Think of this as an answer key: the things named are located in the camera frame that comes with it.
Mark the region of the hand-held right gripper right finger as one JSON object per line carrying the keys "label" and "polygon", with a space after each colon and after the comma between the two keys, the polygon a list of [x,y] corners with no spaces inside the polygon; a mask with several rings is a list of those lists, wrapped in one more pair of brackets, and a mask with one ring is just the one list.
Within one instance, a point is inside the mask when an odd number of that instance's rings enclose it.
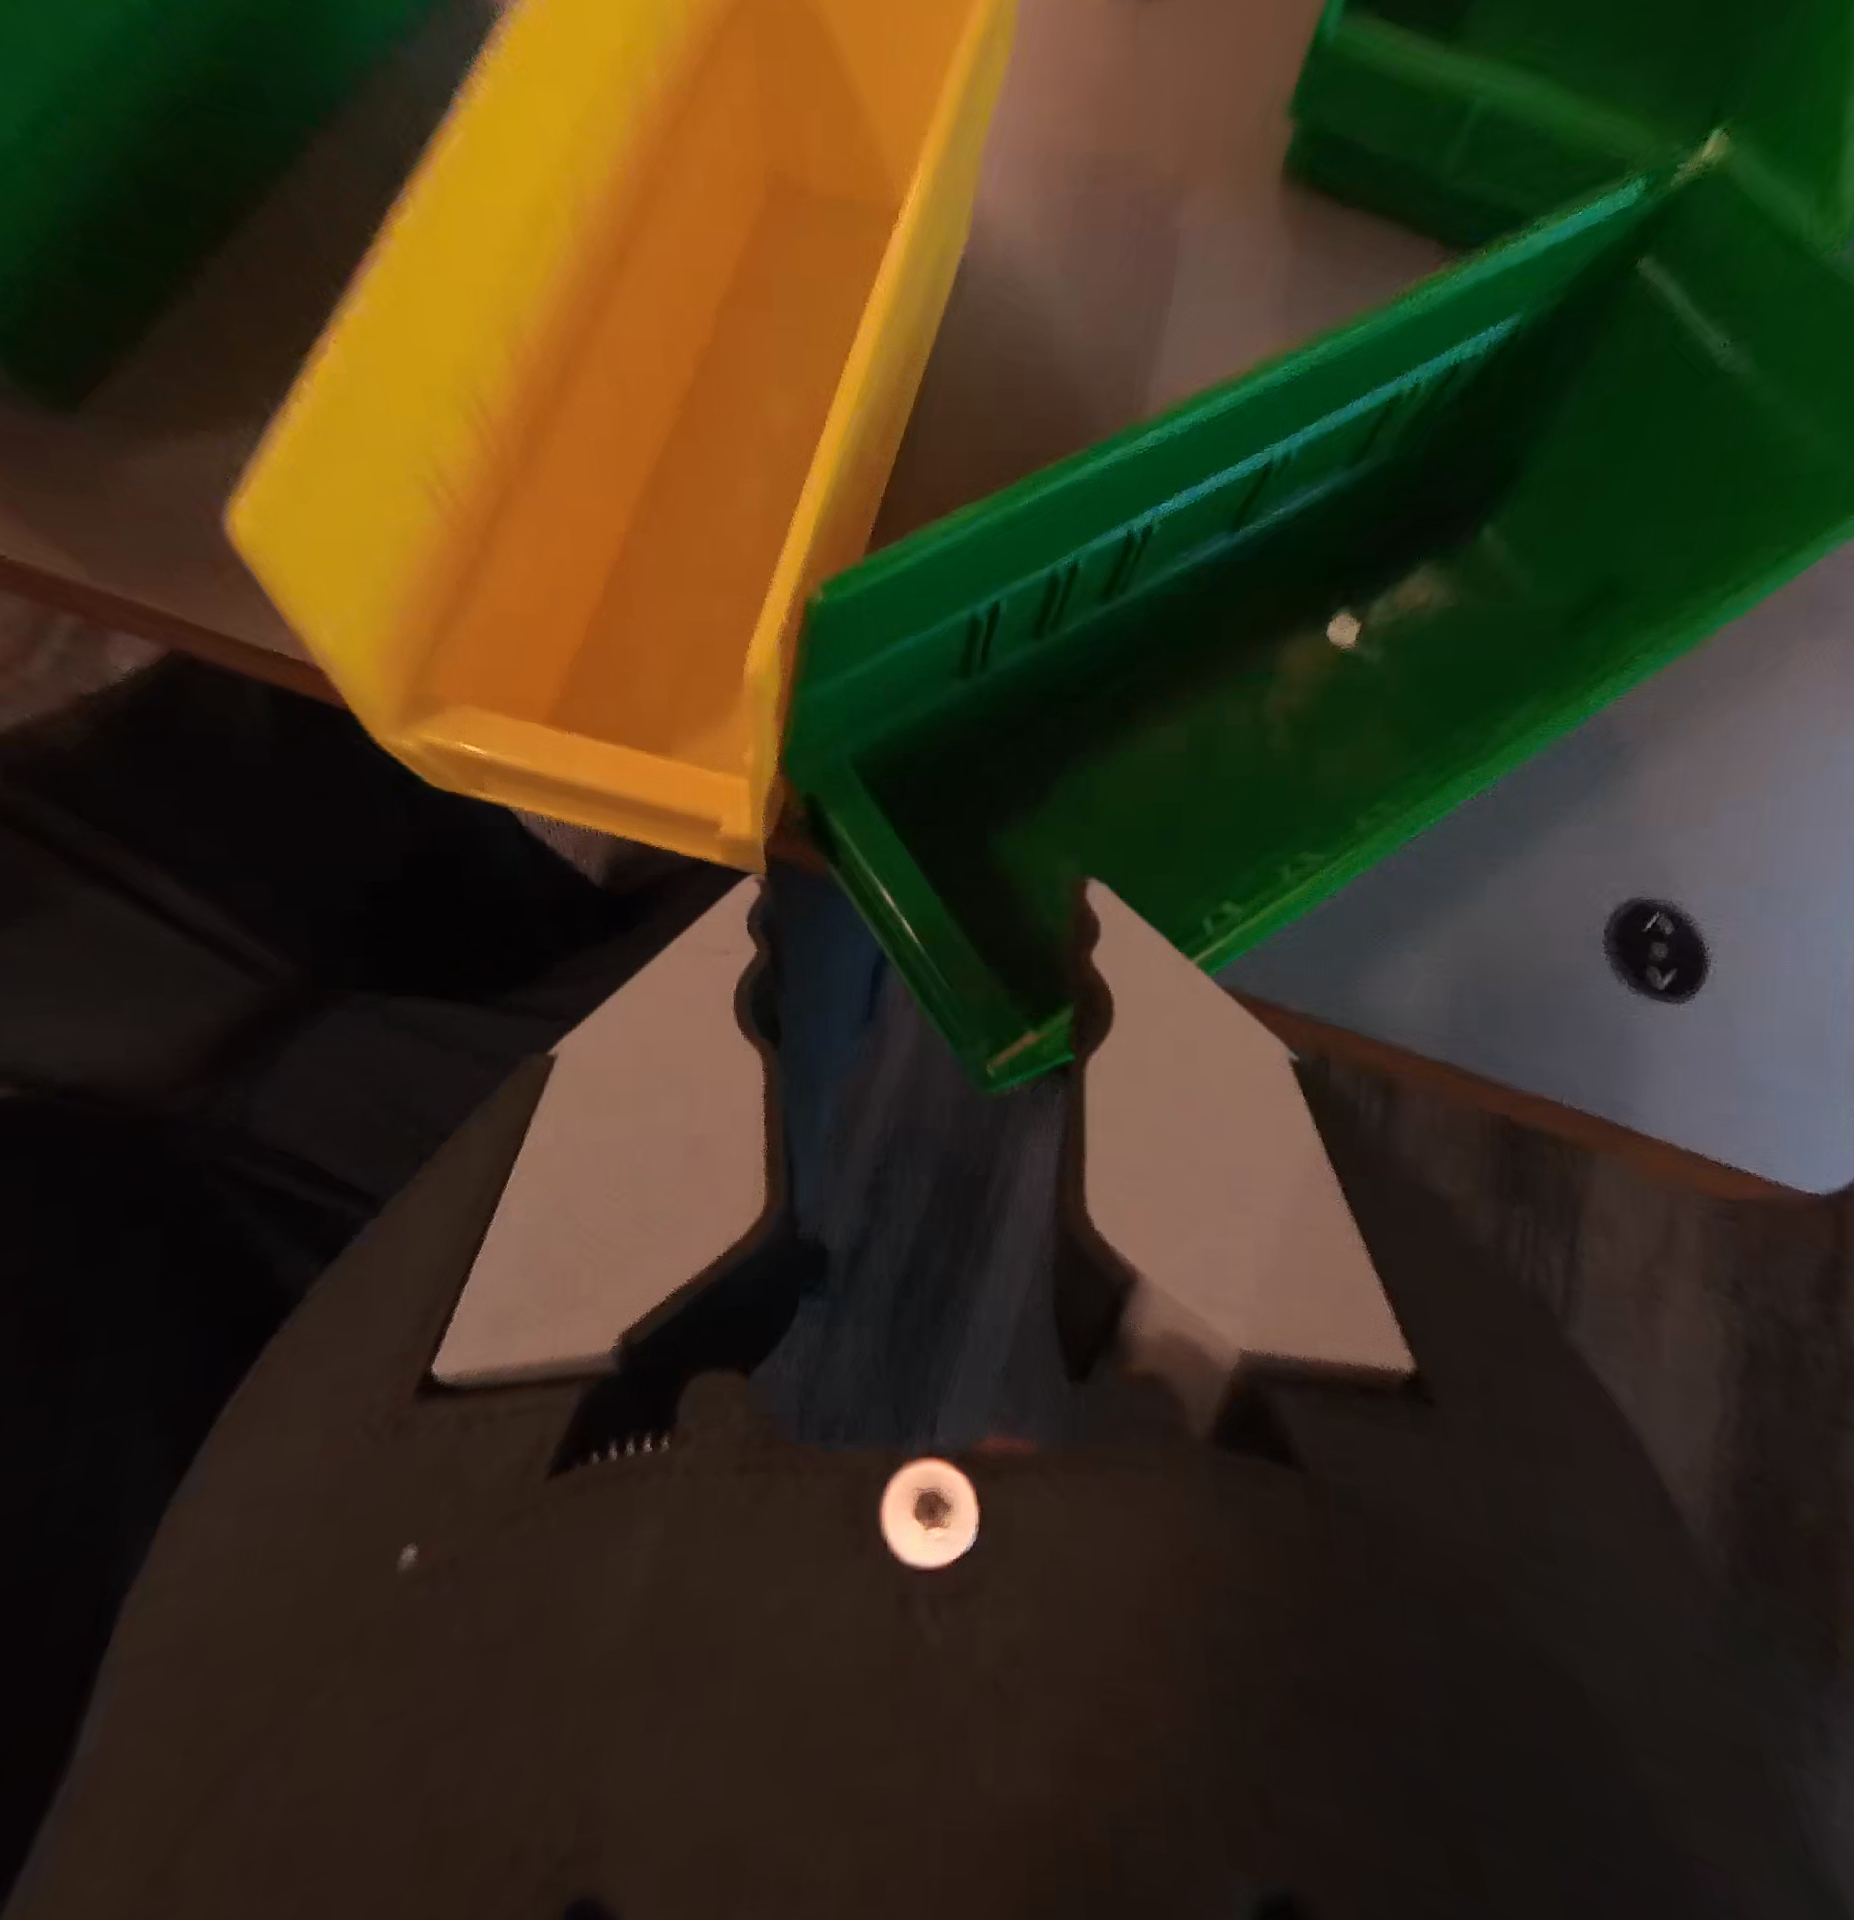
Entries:
{"label": "hand-held right gripper right finger", "polygon": [[1415,1360],[1264,1025],[1099,878],[1078,905],[1069,1176],[1151,1380],[1411,1380]]}

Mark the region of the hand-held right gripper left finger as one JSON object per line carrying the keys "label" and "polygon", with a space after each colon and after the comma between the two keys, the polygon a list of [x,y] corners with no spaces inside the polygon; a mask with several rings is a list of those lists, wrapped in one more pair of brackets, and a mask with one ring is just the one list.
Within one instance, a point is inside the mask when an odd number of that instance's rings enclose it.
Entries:
{"label": "hand-held right gripper left finger", "polygon": [[742,878],[553,1045],[436,1385],[611,1366],[765,1238],[786,1155],[761,906]]}

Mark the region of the black round desk controller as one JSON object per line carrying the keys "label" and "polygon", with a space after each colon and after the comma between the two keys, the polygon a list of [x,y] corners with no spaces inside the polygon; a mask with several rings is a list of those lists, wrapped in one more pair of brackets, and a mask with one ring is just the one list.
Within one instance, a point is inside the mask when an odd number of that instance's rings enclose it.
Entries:
{"label": "black round desk controller", "polygon": [[1708,942],[1689,915],[1672,902],[1633,897],[1606,918],[1602,953],[1613,978],[1660,1007],[1687,1004],[1709,975]]}

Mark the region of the yellow plastic bin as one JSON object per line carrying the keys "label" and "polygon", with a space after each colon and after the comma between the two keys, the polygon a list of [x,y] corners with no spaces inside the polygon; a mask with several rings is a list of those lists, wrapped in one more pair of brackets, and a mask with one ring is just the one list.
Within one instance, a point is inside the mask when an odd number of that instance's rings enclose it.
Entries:
{"label": "yellow plastic bin", "polygon": [[801,619],[889,490],[1016,21],[504,9],[224,517],[380,748],[761,870]]}

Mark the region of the green plastic bin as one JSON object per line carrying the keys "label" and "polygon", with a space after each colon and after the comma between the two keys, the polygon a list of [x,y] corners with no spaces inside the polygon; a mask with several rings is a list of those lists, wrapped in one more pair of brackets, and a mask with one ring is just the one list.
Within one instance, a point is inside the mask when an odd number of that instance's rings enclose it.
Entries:
{"label": "green plastic bin", "polygon": [[1451,248],[1714,149],[1854,239],[1854,2],[1332,2],[1284,171]]}
{"label": "green plastic bin", "polygon": [[90,395],[429,11],[0,2],[0,392]]}
{"label": "green plastic bin", "polygon": [[827,580],[780,770],[1008,1093],[1084,885],[1215,973],[1851,538],[1854,262],[1717,129]]}

